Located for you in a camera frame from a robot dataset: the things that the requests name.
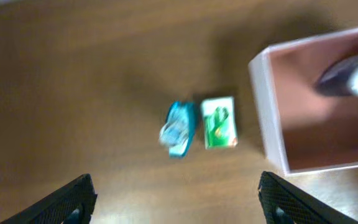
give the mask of blue package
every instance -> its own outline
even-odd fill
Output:
[[[169,156],[186,156],[198,124],[194,103],[174,102],[167,114],[165,125],[160,131],[160,143],[168,148]]]

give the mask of open box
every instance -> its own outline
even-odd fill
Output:
[[[271,45],[249,64],[265,153],[285,175],[358,167],[358,97],[314,84],[358,54],[358,28]]]

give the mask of teal snack packet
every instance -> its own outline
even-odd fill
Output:
[[[237,145],[233,97],[204,100],[201,104],[201,111],[204,120],[206,149]]]
[[[186,156],[198,124],[198,108],[192,102],[174,102],[160,131],[159,141],[171,158]]]

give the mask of brown table surface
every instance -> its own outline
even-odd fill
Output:
[[[0,7],[0,221],[90,173],[93,223],[264,223],[249,60],[358,26],[358,1],[24,0]],[[239,145],[169,159],[170,103],[236,97]],[[358,219],[358,169],[288,180]]]

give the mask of small green carton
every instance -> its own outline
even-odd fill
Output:
[[[232,96],[204,100],[201,103],[201,111],[204,119],[206,149],[237,145]]]

